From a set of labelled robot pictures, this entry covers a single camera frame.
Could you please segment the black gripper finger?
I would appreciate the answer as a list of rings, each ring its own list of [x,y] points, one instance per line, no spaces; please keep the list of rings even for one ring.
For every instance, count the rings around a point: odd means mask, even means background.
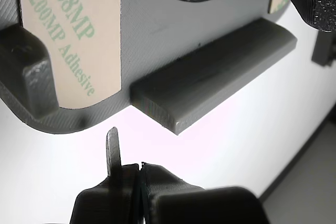
[[[160,165],[142,163],[146,223],[269,223],[260,200],[242,187],[204,189]]]

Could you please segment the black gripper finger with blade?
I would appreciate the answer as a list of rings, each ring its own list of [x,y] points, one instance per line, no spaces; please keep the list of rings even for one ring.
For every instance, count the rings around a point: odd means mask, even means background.
[[[139,165],[121,165],[116,127],[106,137],[108,175],[78,194],[70,223],[138,223]]]

